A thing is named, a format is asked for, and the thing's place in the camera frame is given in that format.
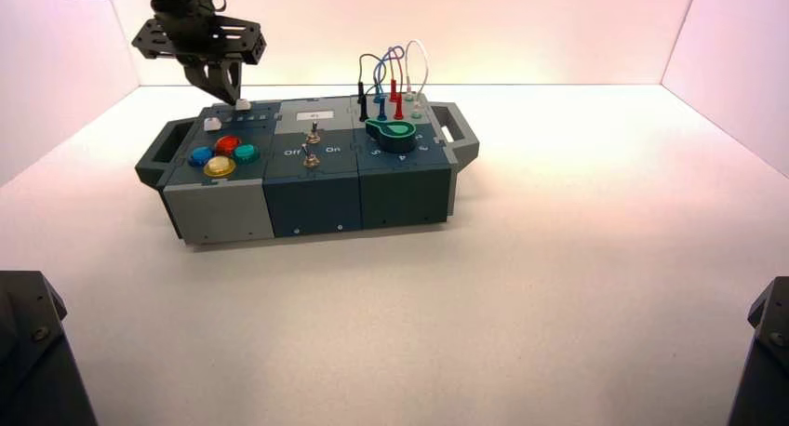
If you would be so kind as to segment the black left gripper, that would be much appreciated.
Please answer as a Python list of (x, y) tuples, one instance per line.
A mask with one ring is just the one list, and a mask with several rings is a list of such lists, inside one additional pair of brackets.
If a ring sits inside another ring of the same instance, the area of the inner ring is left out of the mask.
[(234, 105), (240, 98), (241, 62), (257, 64), (266, 42), (256, 22), (222, 15), (157, 14), (142, 25), (132, 46), (146, 59), (221, 61), (185, 64), (184, 74), (194, 87)]

